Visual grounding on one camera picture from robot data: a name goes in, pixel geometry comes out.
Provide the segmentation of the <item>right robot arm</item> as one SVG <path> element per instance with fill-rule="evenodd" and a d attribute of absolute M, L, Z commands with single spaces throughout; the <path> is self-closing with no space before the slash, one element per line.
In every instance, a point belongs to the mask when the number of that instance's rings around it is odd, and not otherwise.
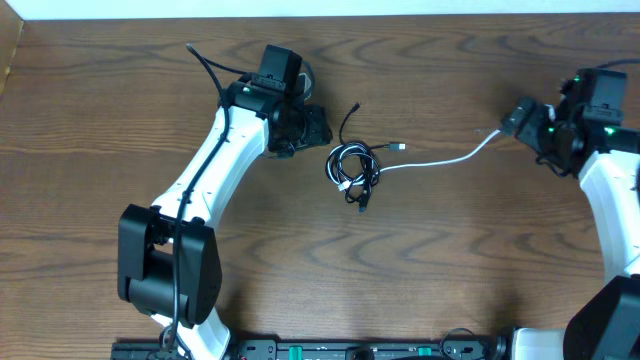
<path fill-rule="evenodd" d="M 514 331 L 512 359 L 639 356 L 639 133 L 623 127 L 627 75 L 616 62 L 581 68 L 556 106 L 523 97 L 501 131 L 556 176 L 572 176 L 590 204 L 604 286 L 563 329 Z"/>

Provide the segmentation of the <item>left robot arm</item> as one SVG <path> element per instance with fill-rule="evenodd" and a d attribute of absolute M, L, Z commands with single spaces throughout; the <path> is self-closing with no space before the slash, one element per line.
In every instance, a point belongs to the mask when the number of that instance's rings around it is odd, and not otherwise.
<path fill-rule="evenodd" d="M 215 230 L 251 164 L 331 142 L 323 107 L 309 103 L 311 66 L 266 46 L 259 69 L 219 87 L 214 124 L 178 179 L 118 224 L 117 293 L 160 323 L 155 344 L 117 342 L 114 359 L 221 359 L 231 340 L 215 304 L 222 270 Z"/>

